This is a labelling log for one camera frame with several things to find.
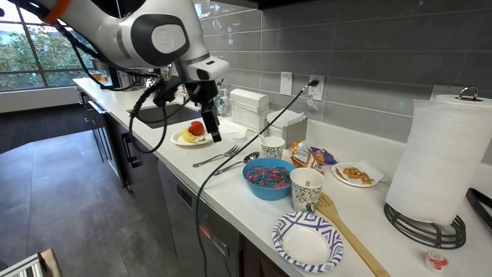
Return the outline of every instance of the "blue bowl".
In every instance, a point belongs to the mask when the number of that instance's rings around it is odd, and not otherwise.
[[[254,167],[268,167],[268,168],[283,167],[287,169],[289,172],[291,172],[296,168],[295,166],[284,160],[265,158],[265,159],[257,159],[251,161],[247,163],[243,168],[243,178],[245,179],[246,183],[249,185],[249,188],[251,189],[253,194],[256,195],[257,197],[264,200],[278,200],[284,198],[285,196],[287,196],[287,194],[289,194],[291,186],[286,186],[283,188],[264,188],[254,185],[248,180],[246,180],[246,173]]]

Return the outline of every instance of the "window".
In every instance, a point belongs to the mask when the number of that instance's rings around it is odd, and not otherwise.
[[[0,92],[71,86],[73,78],[85,76],[70,42],[54,27],[7,0],[0,0],[0,7],[5,11],[0,17]],[[80,53],[91,69],[92,58]]]

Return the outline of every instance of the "white countertop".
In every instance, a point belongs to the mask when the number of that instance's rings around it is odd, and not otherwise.
[[[75,79],[75,82],[96,100],[118,122],[128,128],[129,114],[142,91],[111,92],[101,90],[90,79]],[[152,106],[152,100],[147,99],[145,106]],[[209,143],[194,147],[179,147],[170,141],[171,135],[187,127],[189,122],[168,126],[167,136],[155,155],[163,161],[191,189],[198,191],[200,185],[210,172],[223,159],[210,162],[199,168],[192,167],[193,163],[203,161],[217,153],[230,149],[235,143],[223,134],[219,143]],[[157,144],[162,129],[151,129],[135,119],[134,135],[147,147]],[[338,161],[357,161],[362,157],[348,155],[343,149],[333,149],[330,145],[322,145]],[[259,151],[260,143],[255,141],[233,162],[240,161],[248,153]],[[290,161],[290,151],[285,151],[283,159]],[[383,164],[374,164],[385,172]],[[359,238],[366,248],[382,264],[393,277],[432,277],[435,276],[425,267],[424,254],[432,248],[420,245],[397,231],[386,219],[383,213],[385,197],[389,184],[381,183],[369,189],[361,189],[342,184],[325,167],[325,185],[323,192],[334,201],[341,219],[347,227]],[[292,277],[331,276],[331,277],[372,277],[374,276],[355,250],[344,239],[344,254],[341,263],[331,272],[324,274],[306,273],[285,262],[273,248],[272,227],[282,215],[292,212],[291,198],[285,197],[278,201],[264,201],[254,196],[242,177],[242,167],[236,167],[221,175],[212,177],[202,194],[203,199],[215,208],[227,221],[235,226],[245,237],[253,242],[270,259]],[[455,250],[437,250],[450,261],[450,266],[443,276],[490,276],[492,266],[492,233],[485,227],[464,200],[459,212],[466,223],[467,242]]]

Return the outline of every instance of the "wooden spoon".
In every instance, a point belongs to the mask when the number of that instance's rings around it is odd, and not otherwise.
[[[316,209],[331,220],[338,230],[345,236],[348,242],[355,249],[357,254],[364,260],[369,269],[374,273],[376,277],[390,277],[389,273],[383,268],[383,266],[374,258],[374,256],[367,250],[362,242],[347,228],[347,226],[340,219],[337,208],[328,195],[321,193]]]

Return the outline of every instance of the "purple patterned paper plate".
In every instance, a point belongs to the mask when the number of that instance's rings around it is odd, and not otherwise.
[[[307,272],[333,269],[343,256],[338,230],[324,218],[308,212],[288,213],[274,226],[275,249],[287,262]]]

